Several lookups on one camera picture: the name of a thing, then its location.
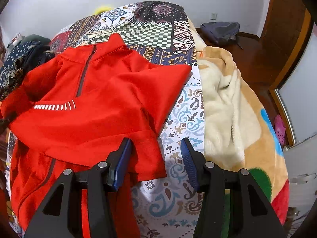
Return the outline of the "brown wooden door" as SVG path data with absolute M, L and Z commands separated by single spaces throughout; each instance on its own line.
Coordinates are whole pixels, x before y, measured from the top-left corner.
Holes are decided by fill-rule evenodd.
M 269 1 L 261 40 L 275 72 L 270 90 L 281 88 L 294 70 L 311 28 L 312 18 L 302 0 Z

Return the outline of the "wall power socket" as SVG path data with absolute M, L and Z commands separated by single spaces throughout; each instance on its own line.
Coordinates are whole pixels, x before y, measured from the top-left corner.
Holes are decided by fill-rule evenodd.
M 217 15 L 218 15 L 217 13 L 212 13 L 210 19 L 211 20 L 217 20 Z

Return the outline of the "navy patterned folded clothes pile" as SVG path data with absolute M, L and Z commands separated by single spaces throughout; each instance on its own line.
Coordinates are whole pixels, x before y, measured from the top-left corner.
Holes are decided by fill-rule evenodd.
M 26 74 L 55 57 L 48 42 L 37 36 L 21 40 L 1 67 L 1 101 L 21 85 Z

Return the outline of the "patchwork patterned bed sheet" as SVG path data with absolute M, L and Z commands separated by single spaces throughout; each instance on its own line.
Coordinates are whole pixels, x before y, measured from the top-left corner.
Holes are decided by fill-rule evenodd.
M 17 137 L 11 205 L 26 230 L 65 169 L 92 168 L 134 144 L 124 182 L 109 201 L 119 237 L 191 234 L 197 201 L 180 154 L 203 148 L 204 111 L 195 42 L 184 9 L 146 1 L 78 21 L 59 33 L 56 55 L 31 70 L 1 104 Z

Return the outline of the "pink slipper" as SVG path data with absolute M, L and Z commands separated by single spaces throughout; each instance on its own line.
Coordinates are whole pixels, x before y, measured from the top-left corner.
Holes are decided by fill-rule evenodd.
M 277 139 L 281 145 L 285 144 L 285 132 L 286 127 L 282 120 L 282 117 L 278 114 L 274 118 L 274 125 L 275 125 L 275 134 Z

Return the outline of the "red zip jacket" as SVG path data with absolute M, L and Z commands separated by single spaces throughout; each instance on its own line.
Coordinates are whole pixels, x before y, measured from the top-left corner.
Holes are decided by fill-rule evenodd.
M 1 104 L 17 137 L 10 165 L 11 205 L 26 229 L 64 169 L 88 170 L 134 143 L 124 182 L 110 196 L 119 237 L 139 237 L 131 187 L 166 177 L 158 137 L 190 75 L 187 64 L 153 64 L 117 33 L 67 48 L 28 72 Z

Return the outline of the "cream and tan fleece blanket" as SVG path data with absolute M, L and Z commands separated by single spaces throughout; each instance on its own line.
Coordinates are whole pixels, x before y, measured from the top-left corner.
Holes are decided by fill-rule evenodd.
M 289 180 L 281 145 L 264 106 L 244 81 L 232 54 L 208 46 L 193 23 L 205 112 L 204 155 L 225 170 L 254 175 L 281 223 L 289 205 Z

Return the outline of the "yellow chair back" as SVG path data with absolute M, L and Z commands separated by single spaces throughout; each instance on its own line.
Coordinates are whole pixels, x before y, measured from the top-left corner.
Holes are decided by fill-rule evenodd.
M 94 10 L 94 15 L 98 15 L 104 12 L 109 12 L 113 9 L 113 7 L 102 5 Z

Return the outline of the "dark grey backpack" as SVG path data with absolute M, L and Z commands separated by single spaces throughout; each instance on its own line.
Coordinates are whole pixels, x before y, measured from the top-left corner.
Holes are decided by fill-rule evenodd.
M 201 24 L 201 32 L 209 40 L 217 45 L 225 45 L 235 41 L 240 31 L 240 24 L 237 22 L 209 22 Z

